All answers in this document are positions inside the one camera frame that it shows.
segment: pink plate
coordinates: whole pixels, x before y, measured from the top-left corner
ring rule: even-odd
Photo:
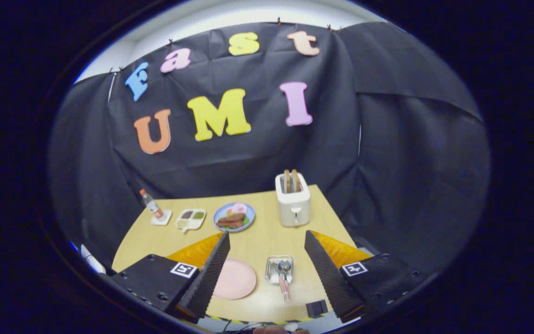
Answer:
[[[239,299],[253,292],[257,276],[248,264],[227,258],[214,289],[214,296],[224,299]]]

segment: person's hand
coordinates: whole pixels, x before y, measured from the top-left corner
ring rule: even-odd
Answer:
[[[288,332],[282,326],[270,326],[255,328],[253,334],[288,334]],[[305,329],[299,329],[294,334],[309,334],[309,332]]]

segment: toaster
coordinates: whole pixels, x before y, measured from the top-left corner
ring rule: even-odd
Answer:
[[[292,179],[292,183],[295,186],[299,181],[299,192],[290,193],[285,191],[286,174],[275,177],[277,201],[280,203],[280,221],[286,227],[301,226],[310,221],[310,191],[302,174],[297,173],[297,175],[298,180]]]

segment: orange soft pad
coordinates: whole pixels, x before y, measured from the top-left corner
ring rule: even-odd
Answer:
[[[310,232],[312,232],[316,237],[324,251],[329,254],[329,257],[331,260],[333,260],[333,263],[337,269],[341,268],[341,266],[345,266],[346,264],[359,262],[371,257],[371,255],[366,254],[356,247],[344,244],[341,241],[327,237],[324,234],[314,232],[312,230]]]
[[[201,269],[223,234],[224,232],[212,235],[211,237],[198,241],[193,245],[184,247],[184,249],[181,249],[172,255],[166,256],[166,258],[176,262],[191,264],[192,266]]]

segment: orange letter u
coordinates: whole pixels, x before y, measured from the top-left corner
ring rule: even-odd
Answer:
[[[137,138],[140,141],[141,149],[147,154],[159,154],[170,145],[169,115],[170,109],[160,110],[154,115],[154,118],[159,123],[159,141],[152,141],[150,137],[150,128],[148,125],[150,125],[151,117],[142,117],[133,123],[133,126],[137,129]]]

